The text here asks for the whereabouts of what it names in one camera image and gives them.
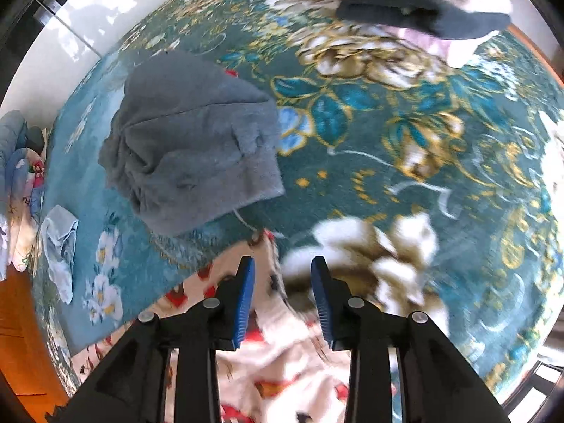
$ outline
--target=wooden floor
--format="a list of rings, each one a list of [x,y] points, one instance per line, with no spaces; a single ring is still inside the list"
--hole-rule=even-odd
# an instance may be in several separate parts
[[[29,275],[13,266],[0,282],[0,370],[36,422],[68,400],[37,325]]]

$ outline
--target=gray towel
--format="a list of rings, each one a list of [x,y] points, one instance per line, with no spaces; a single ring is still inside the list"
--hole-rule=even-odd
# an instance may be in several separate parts
[[[99,163],[151,230],[175,236],[282,195],[279,136],[269,95],[175,50],[128,77]]]
[[[511,23],[507,14],[470,13],[444,0],[342,0],[337,17],[415,29],[445,40],[481,38]]]
[[[49,264],[49,278],[55,283],[65,304],[72,300],[72,267],[78,219],[60,205],[55,205],[41,224],[43,251]]]

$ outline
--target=light blue cloth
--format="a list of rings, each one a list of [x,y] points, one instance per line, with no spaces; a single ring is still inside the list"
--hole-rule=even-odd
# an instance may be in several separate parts
[[[14,110],[7,112],[0,119],[0,281],[6,279],[8,265],[10,198],[6,189],[6,162],[16,149],[16,142],[25,126],[25,119],[21,112]]]
[[[49,278],[55,283],[65,304],[72,300],[72,267],[78,219],[60,205],[55,205],[41,224],[43,252],[49,265]]]

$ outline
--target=white wall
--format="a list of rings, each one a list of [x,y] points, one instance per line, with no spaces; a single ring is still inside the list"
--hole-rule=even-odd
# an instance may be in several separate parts
[[[25,55],[0,116],[19,109],[30,125],[50,126],[75,87],[123,35],[166,0],[68,0]]]
[[[556,64],[562,49],[533,3],[530,0],[511,0],[511,3],[512,22]]]

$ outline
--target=metal screw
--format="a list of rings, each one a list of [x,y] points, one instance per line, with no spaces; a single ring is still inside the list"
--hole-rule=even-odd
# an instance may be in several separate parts
[[[360,297],[351,297],[349,299],[349,307],[362,308],[364,307],[364,301]]]
[[[219,299],[215,297],[208,297],[204,299],[204,307],[205,308],[216,308],[219,306]]]
[[[137,319],[141,321],[141,323],[150,323],[151,321],[153,321],[153,318],[154,318],[154,313],[151,312],[150,310],[142,311],[137,317]]]
[[[413,312],[413,315],[411,315],[411,318],[413,318],[413,320],[416,323],[419,323],[419,324],[426,323],[427,320],[429,319],[429,317],[427,315],[425,315],[423,312]]]

